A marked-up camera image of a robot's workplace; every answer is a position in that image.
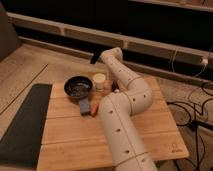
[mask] wood grain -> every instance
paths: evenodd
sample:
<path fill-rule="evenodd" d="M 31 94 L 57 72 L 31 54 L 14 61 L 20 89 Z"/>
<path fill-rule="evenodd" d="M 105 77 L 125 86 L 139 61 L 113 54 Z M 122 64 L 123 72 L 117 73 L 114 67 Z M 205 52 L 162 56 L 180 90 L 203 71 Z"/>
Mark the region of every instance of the wood grain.
<path fill-rule="evenodd" d="M 154 77 L 145 80 L 154 92 L 154 103 L 132 121 L 154 160 L 184 158 L 188 151 Z M 54 84 L 42 138 L 38 171 L 82 170 L 113 165 L 99 117 L 81 117 L 76 102 Z M 93 90 L 92 105 L 110 92 Z"/>

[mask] black bowl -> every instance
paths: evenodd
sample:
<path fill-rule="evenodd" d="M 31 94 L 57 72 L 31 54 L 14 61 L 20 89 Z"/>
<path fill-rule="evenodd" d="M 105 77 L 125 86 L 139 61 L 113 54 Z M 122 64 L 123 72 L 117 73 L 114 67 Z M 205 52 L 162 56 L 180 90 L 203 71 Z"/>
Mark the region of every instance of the black bowl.
<path fill-rule="evenodd" d="M 84 99 L 92 90 L 92 81 L 84 76 L 70 78 L 64 85 L 64 91 L 75 100 Z"/>

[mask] black cable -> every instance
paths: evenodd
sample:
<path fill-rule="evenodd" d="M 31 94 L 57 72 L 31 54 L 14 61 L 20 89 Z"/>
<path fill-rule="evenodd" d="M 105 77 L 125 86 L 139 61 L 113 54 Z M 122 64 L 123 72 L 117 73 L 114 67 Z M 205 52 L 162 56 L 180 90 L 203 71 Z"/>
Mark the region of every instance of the black cable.
<path fill-rule="evenodd" d="M 188 115 L 188 120 L 187 120 L 187 122 L 184 123 L 184 124 L 178 124 L 178 123 L 177 123 L 177 126 L 188 126 L 188 125 L 191 123 L 191 121 L 192 121 L 191 114 L 190 114 L 190 112 L 189 112 L 185 107 L 181 106 L 180 104 L 173 103 L 173 102 L 169 102 L 169 103 L 167 103 L 167 104 L 168 104 L 168 105 L 178 106 L 178 107 L 182 108 L 182 109 L 187 113 L 187 115 Z"/>
<path fill-rule="evenodd" d="M 205 89 L 205 86 L 208 85 L 208 84 L 211 84 L 211 83 L 212 83 L 212 81 L 209 81 L 209 82 L 205 82 L 205 83 L 203 83 L 203 84 L 201 85 L 202 91 L 203 91 L 204 93 L 206 93 L 207 95 L 209 95 L 209 96 L 213 96 L 213 94 L 212 94 L 212 93 L 209 93 L 209 92 Z"/>
<path fill-rule="evenodd" d="M 175 167 L 177 168 L 177 171 L 181 171 L 178 163 L 177 163 L 177 160 L 173 160 L 174 164 L 175 164 Z"/>
<path fill-rule="evenodd" d="M 205 143 L 203 141 L 203 138 L 202 136 L 198 133 L 199 137 L 200 137 L 200 140 L 201 140 L 201 143 L 203 145 L 203 154 L 202 154 L 202 157 L 200 159 L 200 164 L 203 162 L 204 158 L 205 158 L 205 155 L 206 155 L 206 147 L 205 147 Z"/>
<path fill-rule="evenodd" d="M 187 103 L 187 102 L 183 102 L 183 101 L 172 101 L 172 102 L 167 102 L 167 104 L 170 104 L 170 103 L 172 103 L 172 104 L 173 104 L 173 103 L 185 104 L 185 105 L 189 106 L 190 108 L 192 108 L 192 109 L 194 110 L 194 107 L 193 107 L 191 104 Z M 200 115 L 203 115 L 203 114 L 204 114 L 205 108 L 203 108 L 203 112 L 202 112 L 202 105 L 197 104 L 197 103 L 195 103 L 195 104 L 201 108 L 201 112 L 198 111 L 197 109 L 196 109 L 196 112 L 199 113 Z"/>
<path fill-rule="evenodd" d="M 197 119 L 197 114 L 196 110 L 194 110 L 194 120 L 196 121 Z M 195 147 L 196 147 L 196 163 L 197 167 L 196 170 L 200 171 L 200 156 L 199 156 L 199 147 L 198 147 L 198 127 L 195 129 Z"/>
<path fill-rule="evenodd" d="M 205 100 L 205 101 L 202 103 L 202 105 L 201 105 L 201 106 L 202 106 L 202 107 L 201 107 L 202 113 L 204 113 L 204 109 L 205 109 L 206 103 L 208 103 L 208 102 L 211 101 L 211 100 L 213 100 L 213 98 L 209 98 L 209 99 Z M 208 118 L 209 118 L 209 114 L 208 114 L 208 112 L 207 112 L 206 119 L 205 119 L 204 122 L 207 122 L 207 121 L 208 121 Z"/>

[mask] wall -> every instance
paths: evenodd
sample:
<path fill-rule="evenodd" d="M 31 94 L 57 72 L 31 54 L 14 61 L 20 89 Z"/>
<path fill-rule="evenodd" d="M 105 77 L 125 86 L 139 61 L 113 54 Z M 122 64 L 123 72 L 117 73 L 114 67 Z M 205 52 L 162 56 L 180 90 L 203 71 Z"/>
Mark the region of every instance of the wall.
<path fill-rule="evenodd" d="M 20 42 L 13 26 L 9 23 L 5 10 L 0 2 L 0 61 L 7 57 L 17 47 Z"/>

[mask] screw hole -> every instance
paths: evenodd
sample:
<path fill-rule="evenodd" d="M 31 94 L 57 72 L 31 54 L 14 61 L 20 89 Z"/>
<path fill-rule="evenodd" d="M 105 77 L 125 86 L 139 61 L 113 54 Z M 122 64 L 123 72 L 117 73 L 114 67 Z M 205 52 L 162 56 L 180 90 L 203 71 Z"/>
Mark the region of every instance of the screw hole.
<path fill-rule="evenodd" d="M 146 161 L 146 158 L 144 158 L 144 159 L 141 160 L 142 163 L 145 162 L 145 161 Z"/>
<path fill-rule="evenodd" d="M 129 152 L 130 152 L 129 150 L 125 150 L 125 151 L 124 151 L 124 153 L 126 153 L 126 154 L 129 154 Z"/>

